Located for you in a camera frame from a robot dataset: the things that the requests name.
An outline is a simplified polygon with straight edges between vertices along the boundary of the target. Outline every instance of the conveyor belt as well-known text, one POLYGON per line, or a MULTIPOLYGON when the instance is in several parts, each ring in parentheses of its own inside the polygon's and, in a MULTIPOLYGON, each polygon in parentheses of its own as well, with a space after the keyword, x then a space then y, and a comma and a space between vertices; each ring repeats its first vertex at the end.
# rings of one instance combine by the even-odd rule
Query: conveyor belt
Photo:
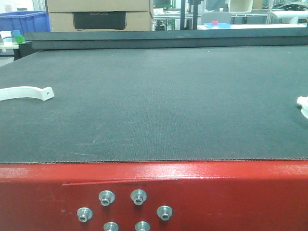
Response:
POLYGON ((307 159, 308 46, 42 51, 0 68, 0 162, 307 159))

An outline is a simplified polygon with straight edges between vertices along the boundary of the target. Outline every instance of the white plastic bracket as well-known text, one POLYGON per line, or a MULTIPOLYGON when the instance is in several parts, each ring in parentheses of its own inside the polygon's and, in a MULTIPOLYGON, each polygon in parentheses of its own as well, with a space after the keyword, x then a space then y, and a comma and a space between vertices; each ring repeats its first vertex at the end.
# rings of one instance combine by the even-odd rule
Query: white plastic bracket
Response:
POLYGON ((308 97, 298 97, 297 104, 302 106, 302 114, 308 119, 308 97))
POLYGON ((36 87, 22 86, 0 89, 0 101, 16 98, 36 98, 39 100, 46 101, 53 97, 54 93, 51 87, 41 89, 36 87))

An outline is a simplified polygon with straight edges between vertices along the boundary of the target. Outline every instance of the hex socket bolt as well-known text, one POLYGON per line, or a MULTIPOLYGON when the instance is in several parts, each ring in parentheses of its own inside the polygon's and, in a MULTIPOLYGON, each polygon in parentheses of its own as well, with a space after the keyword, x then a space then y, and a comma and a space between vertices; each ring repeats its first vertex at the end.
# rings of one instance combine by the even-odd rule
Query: hex socket bolt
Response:
POLYGON ((163 221, 167 221, 170 219, 170 217, 172 216, 172 208, 170 208, 167 205, 164 206, 160 206, 157 209, 157 215, 159 216, 159 218, 161 218, 163 221))
POLYGON ((104 231, 118 231, 119 226, 114 222, 108 222, 104 224, 104 231))
POLYGON ((93 217, 93 212, 91 209, 83 207, 77 210, 77 216, 80 222, 87 222, 93 217))
POLYGON ((146 221, 140 221, 135 225, 136 231, 150 231, 150 224, 146 221))
POLYGON ((147 199, 147 194, 144 190, 137 189, 130 194, 130 198, 135 205, 142 205, 147 199))
POLYGON ((102 191, 99 194, 102 206, 109 206, 113 201, 115 201, 115 198, 115 194, 109 190, 102 191))

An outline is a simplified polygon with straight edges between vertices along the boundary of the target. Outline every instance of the black metal beam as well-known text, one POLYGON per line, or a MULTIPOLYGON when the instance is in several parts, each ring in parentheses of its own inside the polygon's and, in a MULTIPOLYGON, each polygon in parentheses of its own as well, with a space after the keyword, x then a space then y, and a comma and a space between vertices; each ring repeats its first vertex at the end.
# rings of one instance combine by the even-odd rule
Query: black metal beam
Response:
POLYGON ((197 24, 198 24, 198 11, 199 11, 199 5, 198 5, 198 1, 194 1, 194 5, 193 5, 193 15, 192 15, 192 29, 196 30, 197 29, 197 24))
POLYGON ((28 33, 34 49, 308 45, 307 28, 28 33))
POLYGON ((181 0, 180 30, 185 29, 185 4, 186 0, 181 0))

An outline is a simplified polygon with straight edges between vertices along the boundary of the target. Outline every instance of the blue object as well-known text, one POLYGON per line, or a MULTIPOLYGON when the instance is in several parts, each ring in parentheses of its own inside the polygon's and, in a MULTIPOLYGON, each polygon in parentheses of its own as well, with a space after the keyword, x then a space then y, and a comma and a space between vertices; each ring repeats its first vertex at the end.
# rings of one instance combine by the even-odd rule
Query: blue object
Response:
POLYGON ((19 30, 25 32, 50 31, 49 17, 45 11, 16 11, 0 13, 0 31, 19 30))
POLYGON ((229 23, 218 23, 217 25, 212 25, 211 23, 205 23, 205 26, 207 28, 213 28, 213 27, 218 27, 218 29, 230 29, 231 24, 229 23))
POLYGON ((21 36, 21 34, 20 34, 20 31, 19 31, 19 30, 13 30, 13 31, 12 31, 12 33, 13 33, 13 36, 14 36, 14 37, 21 36))

